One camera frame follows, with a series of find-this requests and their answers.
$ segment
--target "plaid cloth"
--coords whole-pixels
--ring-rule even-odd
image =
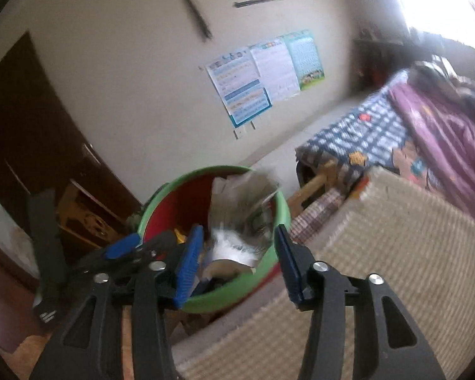
[[[324,193],[292,220],[289,231],[292,241],[299,244],[306,243],[323,227],[344,201],[345,195],[337,188],[331,188]]]

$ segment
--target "door handle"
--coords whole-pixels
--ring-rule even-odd
[[[100,167],[102,163],[99,161],[96,155],[94,155],[93,151],[91,150],[92,145],[90,144],[90,147],[88,147],[85,143],[82,145],[82,153],[83,156],[87,157],[90,159],[90,161],[97,167]]]

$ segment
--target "wall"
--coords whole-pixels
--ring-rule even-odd
[[[183,0],[11,0],[0,59],[27,29],[74,121],[132,193],[197,167],[250,164],[348,94],[356,29],[345,0],[284,0],[246,8],[199,0],[202,42]],[[240,140],[204,69],[228,50],[310,29],[326,79],[277,105]]]
[[[398,0],[348,0],[348,4],[359,27],[376,25],[386,39],[408,36]],[[450,39],[443,39],[443,46],[436,53],[446,57],[457,74],[475,80],[475,49]]]

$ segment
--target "poster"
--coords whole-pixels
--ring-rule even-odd
[[[235,128],[271,107],[247,47],[222,55],[206,69]]]
[[[296,70],[299,87],[306,90],[324,79],[324,70],[320,62],[319,52],[309,30],[290,33],[282,36],[289,49],[292,63]]]
[[[299,93],[299,82],[287,46],[280,38],[255,44],[250,52],[260,73],[260,81],[271,102]]]

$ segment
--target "trash can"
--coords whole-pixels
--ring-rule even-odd
[[[138,233],[147,241],[165,230],[181,228],[189,231],[193,224],[208,231],[208,210],[211,187],[215,177],[243,174],[251,170],[239,166],[213,166],[187,173],[166,184],[152,198],[139,224]],[[272,199],[275,226],[290,226],[290,211],[283,194],[278,191]],[[188,313],[210,313],[229,307],[250,294],[268,276],[277,263],[274,246],[264,254],[254,274],[237,276],[229,283],[205,294],[193,296],[185,303]]]

